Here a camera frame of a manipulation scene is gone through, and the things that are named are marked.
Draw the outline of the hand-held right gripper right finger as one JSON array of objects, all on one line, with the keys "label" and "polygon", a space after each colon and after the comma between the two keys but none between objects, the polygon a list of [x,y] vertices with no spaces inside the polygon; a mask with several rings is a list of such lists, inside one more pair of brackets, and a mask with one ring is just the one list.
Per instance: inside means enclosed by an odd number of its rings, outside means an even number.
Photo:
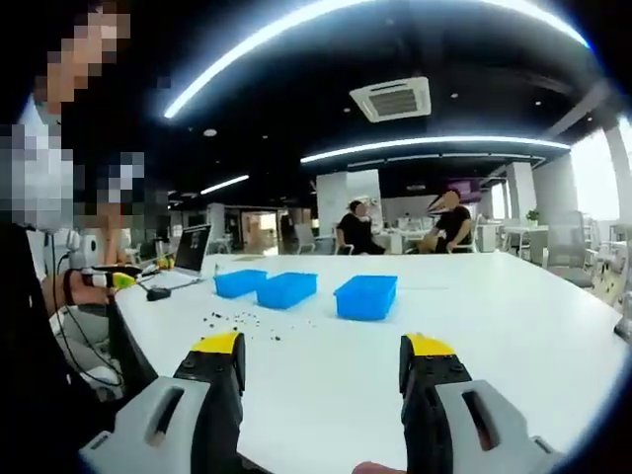
[{"label": "hand-held right gripper right finger", "polygon": [[523,414],[453,348],[420,333],[400,340],[401,422],[409,473],[551,473],[562,455],[527,432]]}]

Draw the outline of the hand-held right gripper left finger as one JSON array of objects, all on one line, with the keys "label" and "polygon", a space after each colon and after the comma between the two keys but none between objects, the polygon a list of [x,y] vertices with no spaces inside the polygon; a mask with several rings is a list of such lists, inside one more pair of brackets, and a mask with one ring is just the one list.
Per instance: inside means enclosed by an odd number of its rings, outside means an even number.
[{"label": "hand-held right gripper left finger", "polygon": [[80,455],[93,473],[239,473],[245,338],[198,341],[171,377],[159,376]]}]

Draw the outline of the person's left hand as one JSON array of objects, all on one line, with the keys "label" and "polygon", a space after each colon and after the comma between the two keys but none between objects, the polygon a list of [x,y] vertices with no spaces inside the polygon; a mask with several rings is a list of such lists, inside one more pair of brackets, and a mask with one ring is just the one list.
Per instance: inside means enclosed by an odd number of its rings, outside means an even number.
[{"label": "person's left hand", "polygon": [[77,306],[80,305],[108,305],[110,298],[116,294],[114,288],[102,288],[94,287],[83,282],[83,279],[79,279],[70,283],[71,294],[74,303]]}]

